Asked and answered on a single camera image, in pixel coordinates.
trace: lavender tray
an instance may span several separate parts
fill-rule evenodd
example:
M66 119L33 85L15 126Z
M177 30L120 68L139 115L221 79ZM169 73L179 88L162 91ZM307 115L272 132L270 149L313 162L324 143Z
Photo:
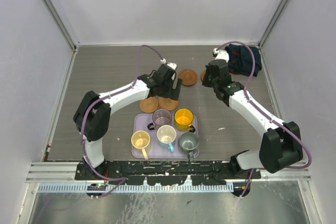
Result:
M172 114L172 117L173 117L173 120L170 123L170 125L174 127L174 114ZM168 148L164 148L158 143L159 140L158 140L158 137L156 135L157 130L150 131L150 130L147 129L147 125L150 124L151 122L152 122L152 114L139 114L134 119L134 129L133 129L133 132L146 131L146 132L148 132L149 136L151 137L152 147L151 147L151 150L148 152L148 158L188 159L188 157L185 154L180 152L180 149L178 148L178 144L177 144L178 139L185 132L178 131L174 127L174 129L176 130L176 140L174 141L174 144L173 144L174 152L171 153L168 150ZM197 118L195 116L194 116L193 126L196 129L195 134L198 136ZM199 152L200 151L198 150L197 153L194 154L194 157L197 157ZM133 146L132 146L132 155L136 158L144 159L141 151L135 149Z

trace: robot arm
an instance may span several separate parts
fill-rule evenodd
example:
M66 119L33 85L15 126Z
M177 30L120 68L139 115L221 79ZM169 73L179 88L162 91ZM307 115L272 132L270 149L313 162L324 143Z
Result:
M229 55L224 50L214 49L215 60L206 66L203 85L214 89L216 97L228 107L241 114L262 137L259 151L244 151L231 157L230 167L234 173L251 168L264 168L270 173L275 173L303 158L302 147L288 133L268 121L244 94L244 86L232 81L227 62ZM272 120L282 123L292 133L300 138L300 130L296 123L285 123L262 107L248 93L249 99Z
M176 79L176 68L177 65L174 63L161 64L158 70L154 70L152 74L139 76L135 85L129 90L104 99L104 101L97 103L93 107L86 121L84 136L87 157L94 168L101 165L104 161L102 138L108 130L110 116L114 112L135 101L156 95L173 100L179 99L182 79L177 80L176 88L173 89L174 80ZM92 103L99 98L115 94L131 85L132 83L106 93L96 94L93 91L86 93L73 117L77 130L81 131L84 114Z

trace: cup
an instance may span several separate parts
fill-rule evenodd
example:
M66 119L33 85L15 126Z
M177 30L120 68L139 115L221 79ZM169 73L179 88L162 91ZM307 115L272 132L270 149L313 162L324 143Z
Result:
M192 125L194 114L188 109L179 109L175 112L174 121L175 127L179 131L195 132L196 129Z
M188 156L190 163L194 162L194 154L198 150L198 137L192 132L186 132L178 141L179 149Z
M176 139L176 130L174 127L170 125L161 126L157 130L157 139L159 140L159 144L165 148L168 148L171 153L174 152L173 143Z
M161 126L170 124L172 115L168 110L159 109L153 113L152 120L153 122L147 125L147 129L150 131L157 130Z
M141 150L145 160L148 160L148 152L151 149L151 137L146 131L137 131L131 137L134 148Z

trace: mug handle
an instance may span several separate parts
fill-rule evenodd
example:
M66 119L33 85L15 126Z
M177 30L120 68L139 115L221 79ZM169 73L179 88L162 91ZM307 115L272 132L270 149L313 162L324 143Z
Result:
M148 160L147 152L146 152L145 149L142 149L142 154L143 154L143 157L145 158L145 160Z
M196 131L195 127L192 125L190 125L189 128L190 128L189 132L194 133Z
M188 153L188 160L189 160L190 163L194 162L194 153L193 153L193 151L190 151Z
M168 149L170 150L171 153L174 152L174 146L172 144L168 145Z
M149 125L147 125L147 129L150 131L154 130L154 123L150 123Z

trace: gray floor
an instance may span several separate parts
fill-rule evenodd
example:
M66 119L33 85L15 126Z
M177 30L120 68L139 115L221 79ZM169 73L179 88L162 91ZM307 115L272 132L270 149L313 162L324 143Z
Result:
M214 46L155 47L167 61L177 63L178 71L194 69L200 74L213 59ZM87 91L107 92L130 83L135 75L138 47L81 47L76 56L68 89L62 105L52 142L49 160L79 160L82 150L79 134L72 121L81 99ZM140 74L150 73L160 65L154 52L145 48L141 56ZM245 84L247 77L233 75L233 80ZM249 91L267 110L272 110L264 73L253 78ZM228 160L241 151L257 149L261 139L257 132L237 112L218 101L210 88L197 82L182 87L179 108L191 109L198 118L200 153L197 159ZM133 121L142 113L135 102L117 111L103 140L107 159L135 159L131 154L130 138Z
M31 224L309 223L297 182L255 182L243 200L231 193L37 194Z

